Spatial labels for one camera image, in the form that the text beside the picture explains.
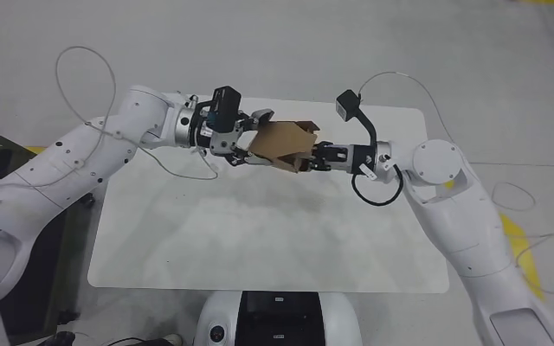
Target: gray floor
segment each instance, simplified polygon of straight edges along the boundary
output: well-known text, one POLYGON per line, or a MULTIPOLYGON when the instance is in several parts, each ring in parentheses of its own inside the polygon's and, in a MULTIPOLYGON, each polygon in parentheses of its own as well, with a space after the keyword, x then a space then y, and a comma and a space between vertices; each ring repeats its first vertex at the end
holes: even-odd
MULTIPOLYGON (((554 6, 508 0, 3 0, 0 2, 0 135, 49 145, 78 124, 55 90, 53 64, 85 44, 111 62, 118 99, 131 84, 210 93, 230 84, 245 96, 333 101, 370 75, 402 70, 435 96, 454 140, 486 188, 507 181, 537 206, 503 210, 528 233, 554 215, 554 6)), ((102 114, 109 79, 93 58, 62 62, 69 97, 86 117, 102 114)), ((364 91, 366 104, 423 110, 432 138, 446 138, 425 93, 399 77, 364 91)), ((513 202, 507 192, 505 198, 513 202)), ((90 251, 93 232, 84 248, 90 251)), ((534 251, 544 287, 553 254, 534 251)), ((75 261, 78 345, 180 332, 191 342, 207 292, 94 289, 75 261)), ((478 344, 461 282, 449 270, 441 295, 357 294, 365 344, 478 344)))

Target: white table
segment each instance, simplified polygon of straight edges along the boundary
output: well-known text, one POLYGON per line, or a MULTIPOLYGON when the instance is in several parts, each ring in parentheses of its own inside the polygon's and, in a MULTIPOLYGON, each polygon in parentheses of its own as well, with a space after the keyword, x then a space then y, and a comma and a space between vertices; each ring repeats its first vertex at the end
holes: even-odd
MULTIPOLYGON (((274 120, 311 119, 320 140, 367 143, 353 119, 327 103, 243 99, 274 120)), ((411 148, 427 138, 423 115, 363 106, 379 139, 411 148)), ((180 174, 208 175, 197 155, 154 153, 180 174)), ((139 153, 108 184, 88 272, 97 287, 320 292, 445 292, 446 261, 401 196, 384 208, 359 200, 344 172, 298 175, 209 160, 220 178, 175 178, 139 153)), ((396 183, 361 183, 375 200, 396 183)))

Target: yellow floor marking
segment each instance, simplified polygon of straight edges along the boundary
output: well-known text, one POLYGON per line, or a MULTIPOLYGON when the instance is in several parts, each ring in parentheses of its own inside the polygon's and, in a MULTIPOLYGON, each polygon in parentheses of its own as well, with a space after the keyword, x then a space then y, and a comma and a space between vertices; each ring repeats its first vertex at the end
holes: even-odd
POLYGON ((41 147, 41 146, 27 146, 27 147, 25 147, 25 149, 27 149, 28 151, 33 151, 35 154, 40 154, 46 148, 41 147))
POLYGON ((554 4, 554 0, 521 0, 523 3, 545 3, 552 5, 554 4))
MULTIPOLYGON (((509 217, 502 213, 500 213, 500 219, 502 219, 502 223, 504 224, 504 233, 508 235, 508 240, 512 246, 513 257, 516 258, 531 244, 529 244, 529 240, 527 238, 523 238, 525 236, 523 228, 518 226, 515 222, 510 220, 509 217)), ((536 288, 540 287, 540 278, 538 277, 537 268, 535 267, 535 261, 533 260, 531 251, 527 251, 521 255, 519 258, 519 265, 521 266, 521 269, 527 279, 532 283, 532 285, 529 285, 531 291, 533 291, 533 293, 535 293, 535 295, 541 300, 544 300, 544 294, 536 288)))

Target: cardboard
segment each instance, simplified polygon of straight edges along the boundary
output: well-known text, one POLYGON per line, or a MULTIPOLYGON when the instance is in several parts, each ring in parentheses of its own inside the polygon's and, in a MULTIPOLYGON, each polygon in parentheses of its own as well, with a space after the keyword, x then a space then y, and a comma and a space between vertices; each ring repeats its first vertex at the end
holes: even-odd
POLYGON ((258 129, 248 147, 281 170, 298 173, 302 159, 312 155, 319 130, 312 121, 274 121, 258 129))

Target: robotic arm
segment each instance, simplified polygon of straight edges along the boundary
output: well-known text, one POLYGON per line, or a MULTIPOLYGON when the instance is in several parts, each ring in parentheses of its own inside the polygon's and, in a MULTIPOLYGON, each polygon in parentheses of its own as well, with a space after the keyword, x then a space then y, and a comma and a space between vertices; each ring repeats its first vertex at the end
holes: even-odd
MULTIPOLYGON (((224 157, 233 166, 272 163, 238 146, 245 131, 256 131, 273 116, 239 111, 241 95, 229 86, 198 102, 134 86, 117 115, 97 118, 60 138, 42 154, 0 181, 0 298, 21 278, 35 239, 62 210, 94 189, 135 155, 137 145, 197 147, 224 157), (98 130, 105 136, 98 143, 98 130)), ((513 263, 498 212, 460 149, 429 140, 408 154, 394 143, 378 142, 373 124, 359 109, 351 90, 337 98, 337 111, 357 118, 370 134, 370 144, 314 145, 301 171, 342 170, 356 178, 389 183, 404 192, 425 234, 453 265, 473 304, 473 320, 487 345, 552 345, 554 319, 528 289, 513 263), (445 183, 453 182, 450 189, 445 183), (437 195, 422 199, 417 188, 436 186, 437 195)))

